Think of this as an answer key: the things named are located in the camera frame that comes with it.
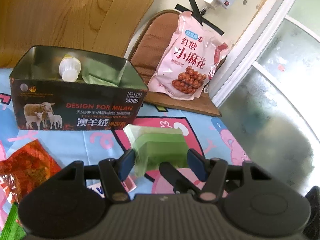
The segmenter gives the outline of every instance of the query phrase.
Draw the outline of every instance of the green snack wrapper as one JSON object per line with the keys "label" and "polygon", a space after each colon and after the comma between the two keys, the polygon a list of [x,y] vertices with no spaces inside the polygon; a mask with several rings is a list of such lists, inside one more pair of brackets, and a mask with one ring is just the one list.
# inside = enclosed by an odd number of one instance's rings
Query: green snack wrapper
{"label": "green snack wrapper", "polygon": [[142,177],[146,171],[169,162],[176,168],[187,168],[189,147],[180,129],[127,125],[124,128],[131,148],[135,150],[135,175]]}
{"label": "green snack wrapper", "polygon": [[21,240],[25,235],[25,231],[18,223],[18,204],[14,203],[2,230],[0,240]]}
{"label": "green snack wrapper", "polygon": [[118,87],[125,67],[113,68],[107,64],[87,58],[82,65],[82,78],[88,84]]}

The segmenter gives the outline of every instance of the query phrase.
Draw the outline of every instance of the pink snack bag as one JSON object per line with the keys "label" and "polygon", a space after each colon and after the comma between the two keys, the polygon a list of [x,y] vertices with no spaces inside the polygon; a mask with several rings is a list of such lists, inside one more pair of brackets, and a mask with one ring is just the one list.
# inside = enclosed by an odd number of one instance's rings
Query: pink snack bag
{"label": "pink snack bag", "polygon": [[150,79],[149,91],[181,100],[199,98],[229,51],[222,36],[207,25],[201,26],[191,12],[185,11]]}

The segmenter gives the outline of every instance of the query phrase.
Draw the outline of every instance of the white wall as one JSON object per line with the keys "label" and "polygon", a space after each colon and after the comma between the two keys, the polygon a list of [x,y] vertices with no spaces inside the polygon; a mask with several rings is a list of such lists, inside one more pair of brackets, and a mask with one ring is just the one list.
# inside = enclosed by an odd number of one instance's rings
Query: white wall
{"label": "white wall", "polygon": [[[222,7],[217,8],[216,10],[208,10],[205,18],[210,22],[217,25],[221,28],[225,34],[226,39],[229,40],[229,44],[235,43],[238,38],[241,36],[243,31],[246,29],[253,16],[257,12],[257,8],[263,0],[247,0],[247,4],[243,5],[244,0],[236,0],[235,3],[231,6],[230,9],[226,10]],[[203,0],[196,0],[200,10],[204,8]],[[133,37],[132,42],[129,45],[126,57],[128,56],[129,51],[131,50],[134,41],[137,39],[138,34],[140,34],[141,27],[148,22],[148,20],[157,12],[165,9],[174,9],[176,4],[179,3],[186,8],[191,9],[188,0],[155,0],[145,16],[142,18],[141,23],[138,27],[137,33]]]}

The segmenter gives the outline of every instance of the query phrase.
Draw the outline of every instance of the white plastic bottle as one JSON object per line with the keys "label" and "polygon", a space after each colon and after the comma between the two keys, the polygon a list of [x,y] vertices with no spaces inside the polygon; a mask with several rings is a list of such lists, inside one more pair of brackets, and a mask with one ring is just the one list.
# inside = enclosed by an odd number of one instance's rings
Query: white plastic bottle
{"label": "white plastic bottle", "polygon": [[76,57],[65,55],[59,65],[59,74],[63,81],[75,82],[80,74],[81,62]]}

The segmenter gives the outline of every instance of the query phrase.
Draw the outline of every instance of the cardboard box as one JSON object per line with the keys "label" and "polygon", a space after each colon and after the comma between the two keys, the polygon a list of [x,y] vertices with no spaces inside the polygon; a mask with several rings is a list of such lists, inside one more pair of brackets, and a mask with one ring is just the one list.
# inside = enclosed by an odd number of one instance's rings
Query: cardboard box
{"label": "cardboard box", "polygon": [[[76,82],[64,82],[59,64],[66,54],[78,58],[82,70],[88,62],[112,68],[113,74],[119,75],[119,86],[87,84],[82,73]],[[44,112],[40,130],[122,129],[134,121],[148,91],[124,58],[51,46],[32,47],[12,70],[10,86],[14,113],[22,130],[38,130],[39,112]],[[49,112],[54,116],[52,122]],[[34,120],[32,128],[27,127],[27,117],[28,122]]]}

